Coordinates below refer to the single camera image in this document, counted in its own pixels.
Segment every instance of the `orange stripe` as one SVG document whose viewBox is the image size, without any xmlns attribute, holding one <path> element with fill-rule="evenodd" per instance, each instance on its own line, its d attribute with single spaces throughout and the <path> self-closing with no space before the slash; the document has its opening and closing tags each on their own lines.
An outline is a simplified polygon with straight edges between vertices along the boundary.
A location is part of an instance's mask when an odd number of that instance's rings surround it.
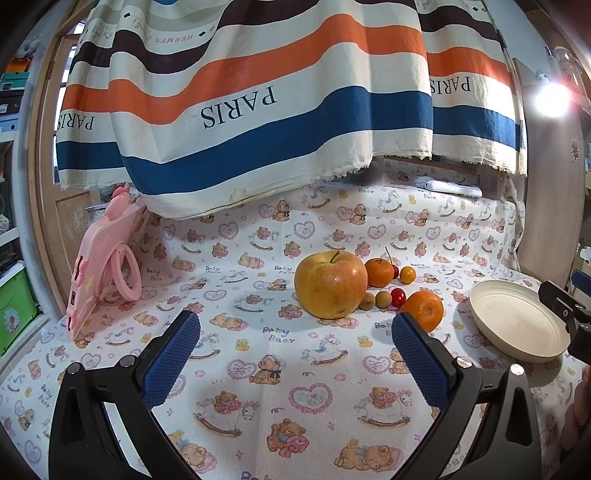
<svg viewBox="0 0 591 480">
<path fill-rule="evenodd" d="M 150 124 L 165 125 L 174 122 L 192 105 L 310 67 L 339 43 L 355 43 L 371 55 L 411 52 L 427 56 L 423 36 L 415 28 L 403 25 L 365 27 L 350 15 L 337 14 L 328 17 L 315 32 L 284 47 L 204 65 L 176 95 L 154 97 L 129 80 L 118 79 L 109 82 L 109 89 L 68 86 L 61 108 L 96 113 L 130 112 Z"/>
<path fill-rule="evenodd" d="M 427 61 L 429 75 L 433 77 L 448 77 L 457 75 L 457 72 L 477 73 L 513 87 L 505 63 L 493 60 L 475 48 L 452 47 L 441 53 L 427 53 Z"/>
</svg>

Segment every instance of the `screw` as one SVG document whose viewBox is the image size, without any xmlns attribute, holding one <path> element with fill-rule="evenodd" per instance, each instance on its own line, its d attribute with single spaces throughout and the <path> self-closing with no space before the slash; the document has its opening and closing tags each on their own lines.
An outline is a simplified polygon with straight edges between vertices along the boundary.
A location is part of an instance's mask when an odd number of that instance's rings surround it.
<svg viewBox="0 0 591 480">
<path fill-rule="evenodd" d="M 78 373 L 78 371 L 80 370 L 80 364 L 78 362 L 70 364 L 68 365 L 68 368 L 66 370 L 69 374 Z"/>
<path fill-rule="evenodd" d="M 470 368 L 472 366 L 472 360 L 465 356 L 459 356 L 456 358 L 457 366 L 460 368 Z"/>
<path fill-rule="evenodd" d="M 119 360 L 119 365 L 122 367 L 131 367 L 135 363 L 135 357 L 133 355 L 125 355 Z"/>
<path fill-rule="evenodd" d="M 512 364 L 511 365 L 511 373 L 514 375 L 523 375 L 525 373 L 525 370 L 523 369 L 523 367 L 520 364 Z"/>
</svg>

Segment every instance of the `white bowl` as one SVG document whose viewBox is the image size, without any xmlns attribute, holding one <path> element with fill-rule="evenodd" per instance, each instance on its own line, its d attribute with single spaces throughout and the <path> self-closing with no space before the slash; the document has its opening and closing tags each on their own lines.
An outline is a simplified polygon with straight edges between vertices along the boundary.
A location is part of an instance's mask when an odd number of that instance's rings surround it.
<svg viewBox="0 0 591 480">
<path fill-rule="evenodd" d="M 564 353 L 570 343 L 565 324 L 541 304 L 537 292 L 506 280 L 485 280 L 470 290 L 478 328 L 512 357 L 542 364 Z"/>
</svg>

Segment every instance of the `baby bear print fabric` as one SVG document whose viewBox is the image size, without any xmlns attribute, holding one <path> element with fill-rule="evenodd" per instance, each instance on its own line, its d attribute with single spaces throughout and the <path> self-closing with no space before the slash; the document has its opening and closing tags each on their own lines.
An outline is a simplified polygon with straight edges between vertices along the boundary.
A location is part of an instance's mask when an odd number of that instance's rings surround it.
<svg viewBox="0 0 591 480">
<path fill-rule="evenodd" d="M 513 203 L 428 192 L 421 188 L 425 178 L 460 181 L 460 175 L 384 165 L 374 186 L 307 186 L 184 221 L 147 213 L 133 244 L 141 299 L 106 295 L 75 343 L 65 338 L 63 323 L 48 326 L 0 387 L 0 420 L 39 476 L 48 477 L 51 418 L 65 367 L 73 361 L 108 367 L 138 355 L 189 309 L 199 315 L 201 338 L 154 414 L 201 477 L 390 479 L 439 413 L 426 404 L 392 341 L 397 310 L 318 320 L 294 292 L 298 263 L 328 249 L 364 261 L 388 258 L 387 247 L 397 266 L 417 271 L 415 282 L 403 286 L 407 296 L 428 289 L 443 299 L 444 319 L 432 335 L 452 355 L 490 369 L 505 369 L 512 359 L 476 327 L 470 288 L 490 278 L 539 284 L 507 268 L 522 232 Z M 398 286 L 394 280 L 387 290 Z M 558 434 L 582 365 L 565 355 L 524 366 L 548 476 L 557 467 Z M 109 412 L 116 417 L 114 408 Z M 479 407 L 446 472 L 461 464 L 481 417 Z M 113 425 L 130 464 L 145 471 L 121 424 Z"/>
</svg>

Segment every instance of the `striped cloth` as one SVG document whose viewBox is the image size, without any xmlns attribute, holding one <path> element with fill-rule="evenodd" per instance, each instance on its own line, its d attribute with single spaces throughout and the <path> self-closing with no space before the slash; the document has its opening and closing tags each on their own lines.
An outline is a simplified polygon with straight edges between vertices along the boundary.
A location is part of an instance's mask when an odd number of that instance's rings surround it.
<svg viewBox="0 0 591 480">
<path fill-rule="evenodd" d="M 525 174 L 501 45 L 481 1 L 100 0 L 62 104 L 60 181 L 132 181 L 182 219 L 380 154 Z"/>
</svg>

